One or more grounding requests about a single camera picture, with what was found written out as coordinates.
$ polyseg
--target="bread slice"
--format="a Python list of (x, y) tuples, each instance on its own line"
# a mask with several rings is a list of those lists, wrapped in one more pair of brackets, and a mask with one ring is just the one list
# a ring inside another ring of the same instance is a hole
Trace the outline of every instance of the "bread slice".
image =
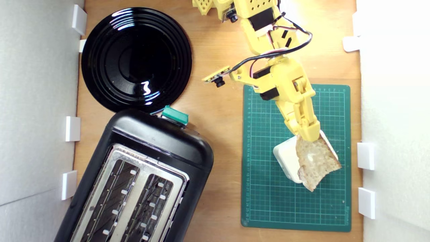
[(322, 131), (314, 142), (298, 136), (296, 151), (300, 164), (298, 176), (311, 192), (328, 173), (342, 167), (336, 152)]

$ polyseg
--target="white bracket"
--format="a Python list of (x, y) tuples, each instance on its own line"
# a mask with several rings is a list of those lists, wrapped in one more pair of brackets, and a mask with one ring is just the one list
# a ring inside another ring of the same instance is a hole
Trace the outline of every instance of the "white bracket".
[(364, 216), (375, 219), (375, 192), (365, 188), (358, 188), (358, 212)]
[(80, 140), (80, 118), (66, 117), (66, 142)]
[(358, 167), (367, 170), (375, 169), (375, 145), (373, 143), (357, 143)]
[(75, 4), (73, 8), (72, 28), (80, 35), (85, 35), (86, 30), (86, 12)]
[(83, 52), (83, 47), (85, 46), (86, 39), (79, 41), (79, 53)]
[(352, 28), (354, 36), (345, 36), (342, 39), (342, 44), (346, 52), (356, 51), (361, 47), (360, 35), (362, 33), (362, 18), (359, 11), (352, 15)]
[(61, 200), (66, 200), (75, 194), (77, 185), (77, 174), (77, 171), (69, 171), (67, 173), (63, 173)]

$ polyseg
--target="wooden table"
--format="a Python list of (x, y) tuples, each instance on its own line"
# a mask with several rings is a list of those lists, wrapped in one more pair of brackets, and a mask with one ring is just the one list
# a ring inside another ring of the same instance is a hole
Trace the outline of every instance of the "wooden table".
[[(242, 86), (230, 82), (217, 89), (201, 79), (226, 65), (251, 56), (239, 23), (220, 23), (216, 11), (201, 16), (191, 0), (86, 0), (87, 31), (105, 16), (127, 7), (161, 10), (176, 19), (189, 36), (193, 51), (190, 82), (173, 108), (189, 114), (190, 122), (209, 142), (213, 170), (194, 213), (185, 241), (362, 241), (362, 216), (358, 213), (358, 189), (362, 175), (356, 166), (360, 129), (359, 54), (345, 53), (342, 38), (352, 34), (351, 0), (288, 0), (291, 18), (314, 34), (306, 48), (294, 53), (312, 83), (351, 86), (352, 132), (352, 231), (332, 233), (244, 228), (240, 225), (242, 156)], [(80, 74), (77, 116), (82, 118), (81, 141), (76, 143), (74, 169), (78, 179), (91, 158), (105, 125), (113, 115), (89, 94)]]

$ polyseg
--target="black cable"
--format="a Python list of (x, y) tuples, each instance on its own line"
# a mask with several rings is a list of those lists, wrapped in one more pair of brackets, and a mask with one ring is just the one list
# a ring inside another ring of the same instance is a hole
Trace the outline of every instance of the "black cable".
[(241, 67), (242, 65), (244, 65), (245, 63), (247, 63), (249, 61), (263, 59), (263, 58), (272, 58), (272, 57), (277, 57), (277, 56), (280, 56), (280, 55), (289, 54), (289, 53), (292, 53), (294, 51), (300, 50), (303, 47), (307, 46), (311, 42), (311, 40), (312, 40), (312, 36), (313, 36), (312, 33), (309, 32), (309, 31), (306, 31), (305, 29), (303, 29), (302, 27), (300, 27), (299, 25), (297, 25), (293, 21), (291, 21), (291, 20), (289, 20), (287, 18), (285, 18), (285, 19), (288, 20), (289, 22), (291, 22), (293, 24), (293, 26), (296, 27), (298, 30), (300, 30), (301, 32), (303, 32), (303, 33), (305, 33), (305, 34), (307, 34), (309, 36), (308, 39), (304, 43), (302, 43), (299, 46), (293, 47), (291, 49), (281, 50), (281, 51), (274, 52), (274, 53), (268, 53), (268, 54), (263, 54), (263, 55), (258, 55), (258, 56), (253, 56), (253, 57), (246, 58), (243, 61), (241, 61), (239, 64), (235, 65), (228, 72), (226, 72), (226, 74), (231, 73), (231, 72), (239, 69), (239, 67)]

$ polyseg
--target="wire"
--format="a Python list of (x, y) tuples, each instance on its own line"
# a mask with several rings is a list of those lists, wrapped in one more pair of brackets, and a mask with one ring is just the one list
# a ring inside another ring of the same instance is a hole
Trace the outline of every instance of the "wire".
[(257, 62), (258, 60), (255, 60), (252, 64), (251, 64), (251, 67), (249, 68), (249, 77), (250, 78), (253, 78), (252, 77), (252, 74), (253, 74), (253, 72), (252, 72), (252, 66)]
[(283, 29), (288, 29), (288, 30), (292, 30), (292, 31), (298, 30), (298, 28), (291, 28), (291, 27), (285, 27), (285, 26), (273, 26), (273, 30), (275, 30), (276, 28), (283, 28)]
[(270, 35), (270, 30), (267, 32), (267, 36), (269, 37), (270, 44), (272, 44), (272, 47), (275, 49), (275, 46), (273, 45), (272, 36)]
[(307, 38), (307, 40), (305, 42), (303, 42), (302, 44), (300, 44), (300, 45), (298, 45), (296, 47), (293, 47), (291, 49), (281, 48), (281, 49), (277, 49), (277, 50), (272, 51), (272, 52), (267, 52), (267, 53), (263, 53), (263, 54), (258, 55), (258, 56), (252, 56), (252, 57), (246, 58), (243, 61), (239, 62), (239, 64), (235, 65), (232, 69), (230, 69), (230, 70), (222, 73), (221, 76), (225, 76), (225, 75), (227, 75), (227, 74), (229, 74), (229, 73), (231, 73), (231, 72), (239, 69), (239, 67), (241, 67), (242, 65), (244, 65), (245, 63), (247, 63), (249, 61), (263, 59), (263, 58), (273, 58), (273, 57), (277, 57), (277, 56), (289, 54), (289, 53), (292, 53), (294, 51), (300, 50), (303, 47), (307, 46), (311, 42), (311, 40), (312, 40), (312, 36), (313, 36), (312, 33), (309, 32), (309, 31), (306, 31), (305, 29), (303, 29), (302, 27), (300, 27), (299, 25), (297, 25), (293, 21), (291, 21), (291, 20), (289, 20), (287, 18), (285, 18), (285, 19), (288, 20), (289, 22), (291, 22), (293, 24), (293, 26), (296, 27), (298, 30), (300, 30), (304, 34), (308, 35), (308, 38)]

